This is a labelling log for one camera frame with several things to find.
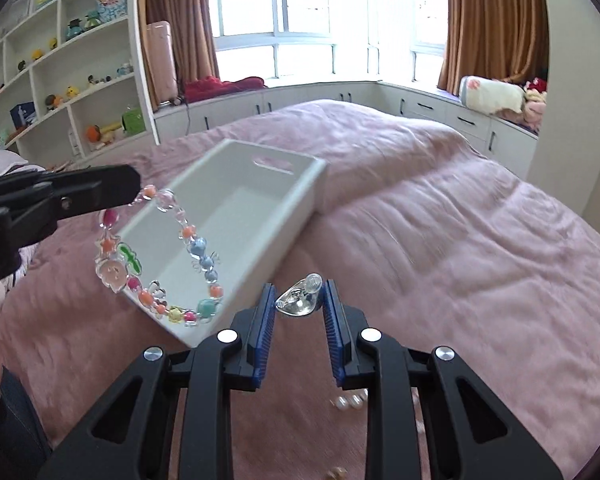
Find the brown right curtain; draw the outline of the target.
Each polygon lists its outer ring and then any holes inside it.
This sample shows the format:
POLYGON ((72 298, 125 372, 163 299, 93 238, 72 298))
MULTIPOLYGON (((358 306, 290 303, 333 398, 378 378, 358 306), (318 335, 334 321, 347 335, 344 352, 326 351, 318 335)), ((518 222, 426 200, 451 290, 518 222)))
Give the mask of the brown right curtain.
POLYGON ((546 0, 448 0, 438 88, 458 96, 465 76, 511 84, 548 73, 546 0))

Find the red cloth on bench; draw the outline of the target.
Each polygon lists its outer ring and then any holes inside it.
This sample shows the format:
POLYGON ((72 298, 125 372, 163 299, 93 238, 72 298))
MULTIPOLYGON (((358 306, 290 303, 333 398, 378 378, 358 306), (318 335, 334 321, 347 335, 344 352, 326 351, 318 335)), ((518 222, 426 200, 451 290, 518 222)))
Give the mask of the red cloth on bench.
POLYGON ((219 78, 208 76, 191 82, 184 86, 184 99, 187 103, 197 103, 211 99, 266 89, 268 86, 260 77, 247 77, 238 81, 222 81, 219 78))

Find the pink plush toys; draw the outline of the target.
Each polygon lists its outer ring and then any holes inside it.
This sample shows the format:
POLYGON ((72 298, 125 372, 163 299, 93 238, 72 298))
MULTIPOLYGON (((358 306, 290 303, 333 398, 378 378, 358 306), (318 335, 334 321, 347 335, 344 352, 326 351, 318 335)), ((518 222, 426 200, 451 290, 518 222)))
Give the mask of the pink plush toys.
POLYGON ((538 133, 542 126, 543 115, 546 110, 547 81, 535 77, 524 84, 524 107, 522 108, 522 122, 534 133, 538 133))

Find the pearl cluster earring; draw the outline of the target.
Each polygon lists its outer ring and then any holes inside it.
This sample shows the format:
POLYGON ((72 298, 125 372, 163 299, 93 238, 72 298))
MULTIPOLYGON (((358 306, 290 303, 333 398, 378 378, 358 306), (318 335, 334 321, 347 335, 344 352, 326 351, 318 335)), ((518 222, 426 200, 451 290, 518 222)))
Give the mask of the pearl cluster earring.
POLYGON ((330 404, 332 404, 332 406, 340 412, 349 410, 359 411, 366 407, 367 400, 368 390, 360 389, 346 391, 339 396, 335 396, 332 400, 330 400, 330 404))

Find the pink bed blanket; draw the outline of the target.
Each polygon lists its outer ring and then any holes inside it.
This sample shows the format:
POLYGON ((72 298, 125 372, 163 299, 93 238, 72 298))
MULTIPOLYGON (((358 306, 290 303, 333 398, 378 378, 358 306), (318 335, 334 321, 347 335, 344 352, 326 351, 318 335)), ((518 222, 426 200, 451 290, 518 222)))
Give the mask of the pink bed blanket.
MULTIPOLYGON (((600 448, 600 234, 453 129, 317 101, 129 157, 158 186, 236 139, 325 159, 316 213, 280 263, 380 330, 454 348, 573 479, 600 448)), ((61 223, 0 313, 0 357, 58 444, 146 347, 178 342, 94 270, 97 219, 61 223)))

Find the pink air purifier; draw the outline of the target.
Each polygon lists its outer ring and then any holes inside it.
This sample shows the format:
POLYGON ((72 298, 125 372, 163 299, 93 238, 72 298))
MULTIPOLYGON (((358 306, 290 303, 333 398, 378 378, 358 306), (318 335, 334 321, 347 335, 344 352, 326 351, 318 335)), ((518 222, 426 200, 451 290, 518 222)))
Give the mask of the pink air purifier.
POLYGON ((158 21, 147 26, 148 61, 159 104, 174 101, 178 97, 171 26, 158 21))

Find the white rolled pillow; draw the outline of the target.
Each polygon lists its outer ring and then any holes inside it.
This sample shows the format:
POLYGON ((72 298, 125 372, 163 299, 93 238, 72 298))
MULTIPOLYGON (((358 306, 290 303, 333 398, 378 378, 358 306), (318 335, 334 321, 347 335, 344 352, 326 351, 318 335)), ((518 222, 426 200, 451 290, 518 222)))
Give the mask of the white rolled pillow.
POLYGON ((485 115, 501 110, 521 113, 524 89, 499 80, 465 76, 460 81, 460 100, 464 107, 485 115))

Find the white storage tray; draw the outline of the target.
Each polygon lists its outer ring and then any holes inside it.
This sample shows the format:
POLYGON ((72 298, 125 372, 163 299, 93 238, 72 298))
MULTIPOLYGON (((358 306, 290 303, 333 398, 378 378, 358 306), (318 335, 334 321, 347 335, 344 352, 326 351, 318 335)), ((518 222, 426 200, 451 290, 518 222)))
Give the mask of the white storage tray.
POLYGON ((326 168, 311 155, 224 140, 168 184, 172 209, 143 203, 118 234, 128 271, 166 304, 163 314, 147 315, 190 348, 230 326, 235 312, 257 302, 314 213, 326 168), (183 221, 206 240, 223 291, 204 314, 197 308, 209 284, 181 237, 183 221))

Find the brown left curtain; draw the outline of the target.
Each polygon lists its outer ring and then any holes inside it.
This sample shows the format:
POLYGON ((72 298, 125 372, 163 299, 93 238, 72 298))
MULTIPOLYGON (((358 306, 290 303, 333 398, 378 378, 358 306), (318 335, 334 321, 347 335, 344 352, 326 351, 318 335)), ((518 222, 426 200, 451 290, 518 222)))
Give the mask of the brown left curtain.
POLYGON ((148 25, 166 21, 172 30, 176 76, 185 82, 219 77, 210 16, 210 0, 137 0, 140 44, 151 107, 155 110, 158 65, 148 57, 148 25))

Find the white wall bookshelf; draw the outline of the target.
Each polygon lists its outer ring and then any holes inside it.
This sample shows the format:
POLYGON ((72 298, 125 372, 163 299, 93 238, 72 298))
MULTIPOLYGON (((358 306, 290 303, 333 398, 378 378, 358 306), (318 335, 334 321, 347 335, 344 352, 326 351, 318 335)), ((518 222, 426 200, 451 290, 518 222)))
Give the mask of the white wall bookshelf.
POLYGON ((57 169, 157 142, 137 0, 0 4, 0 150, 57 169))

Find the brown curtain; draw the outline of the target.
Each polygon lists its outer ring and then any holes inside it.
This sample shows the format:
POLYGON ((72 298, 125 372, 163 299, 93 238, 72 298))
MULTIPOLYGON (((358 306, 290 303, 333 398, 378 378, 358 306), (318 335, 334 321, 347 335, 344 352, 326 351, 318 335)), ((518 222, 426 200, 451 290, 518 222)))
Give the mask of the brown curtain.
POLYGON ((548 73, 546 0, 448 0, 438 88, 458 96, 465 76, 511 84, 548 73))
POLYGON ((140 44, 151 107, 155 110, 158 65, 148 57, 148 25, 166 21, 172 30, 176 76, 185 82, 219 77, 210 16, 210 0, 137 0, 140 44))

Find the large bay window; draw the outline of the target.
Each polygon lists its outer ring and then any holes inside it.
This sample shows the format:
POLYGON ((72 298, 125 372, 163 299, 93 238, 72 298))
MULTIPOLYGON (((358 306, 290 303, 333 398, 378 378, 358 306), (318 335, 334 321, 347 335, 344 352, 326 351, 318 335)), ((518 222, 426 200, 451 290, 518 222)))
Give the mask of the large bay window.
POLYGON ((448 0, 210 0, 227 80, 370 77, 437 84, 448 0))

